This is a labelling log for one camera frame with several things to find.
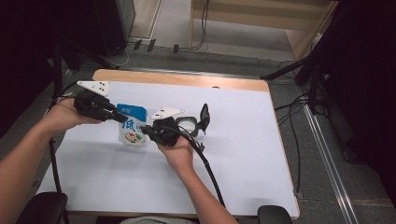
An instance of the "hand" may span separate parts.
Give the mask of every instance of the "hand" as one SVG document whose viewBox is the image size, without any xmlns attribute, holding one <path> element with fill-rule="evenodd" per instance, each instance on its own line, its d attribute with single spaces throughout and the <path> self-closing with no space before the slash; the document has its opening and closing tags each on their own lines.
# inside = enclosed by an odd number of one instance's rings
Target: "hand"
<svg viewBox="0 0 396 224">
<path fill-rule="evenodd" d="M 74 99 L 64 99 L 56 104 L 48 114 L 39 121 L 43 131 L 55 135 L 78 124 L 101 123 L 101 120 L 87 118 L 80 115 L 74 108 Z"/>
<path fill-rule="evenodd" d="M 192 146 L 183 136 L 177 139 L 173 147 L 158 145 L 160 151 L 165 155 L 169 165 L 179 175 L 181 171 L 191 171 L 192 167 Z"/>
</svg>

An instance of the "chair armrest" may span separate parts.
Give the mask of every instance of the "chair armrest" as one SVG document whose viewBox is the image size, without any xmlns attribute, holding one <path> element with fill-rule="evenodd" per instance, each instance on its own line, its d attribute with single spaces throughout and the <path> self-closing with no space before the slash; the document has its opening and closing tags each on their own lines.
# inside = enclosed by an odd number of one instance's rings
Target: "chair armrest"
<svg viewBox="0 0 396 224">
<path fill-rule="evenodd" d="M 291 218 L 285 208 L 275 205 L 263 205 L 259 208 L 260 224 L 291 224 Z"/>
<path fill-rule="evenodd" d="M 17 224 L 59 223 L 67 204 L 67 195 L 58 192 L 43 192 L 33 197 L 24 207 Z"/>
</svg>

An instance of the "tripod leg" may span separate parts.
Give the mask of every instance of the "tripod leg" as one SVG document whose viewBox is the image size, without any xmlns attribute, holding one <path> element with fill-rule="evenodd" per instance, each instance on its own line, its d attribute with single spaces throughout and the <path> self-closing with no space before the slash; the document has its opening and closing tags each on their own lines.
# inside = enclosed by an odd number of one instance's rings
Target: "tripod leg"
<svg viewBox="0 0 396 224">
<path fill-rule="evenodd" d="M 297 61 L 295 63 L 292 63 L 289 66 L 286 66 L 282 69 L 280 69 L 279 71 L 274 72 L 273 74 L 267 75 L 267 76 L 260 76 L 260 79 L 265 79 L 265 80 L 272 80 L 274 78 L 283 76 L 285 74 L 287 74 L 288 72 L 291 72 L 292 70 L 301 67 L 306 61 L 307 61 L 307 57 L 301 59 L 300 61 Z"/>
</svg>

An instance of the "blue label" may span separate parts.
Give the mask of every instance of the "blue label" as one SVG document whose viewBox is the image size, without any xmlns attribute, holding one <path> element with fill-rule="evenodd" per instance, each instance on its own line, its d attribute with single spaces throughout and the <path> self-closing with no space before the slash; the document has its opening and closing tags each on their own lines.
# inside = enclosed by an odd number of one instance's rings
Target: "blue label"
<svg viewBox="0 0 396 224">
<path fill-rule="evenodd" d="M 148 111 L 145 107 L 137 105 L 117 105 L 117 110 L 126 116 L 134 117 L 143 122 L 146 122 L 148 118 Z"/>
</svg>

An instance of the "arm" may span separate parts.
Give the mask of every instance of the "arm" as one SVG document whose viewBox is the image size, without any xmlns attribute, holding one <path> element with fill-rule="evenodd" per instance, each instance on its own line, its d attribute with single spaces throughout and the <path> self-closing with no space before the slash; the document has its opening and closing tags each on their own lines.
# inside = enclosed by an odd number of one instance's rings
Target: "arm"
<svg viewBox="0 0 396 224">
<path fill-rule="evenodd" d="M 73 99 L 53 107 L 0 161 L 0 223 L 15 223 L 29 193 L 48 141 L 82 123 L 99 123 L 79 115 Z"/>
<path fill-rule="evenodd" d="M 179 137 L 174 147 L 158 148 L 186 187 L 201 223 L 237 223 L 195 173 L 192 166 L 192 148 L 184 137 Z"/>
</svg>

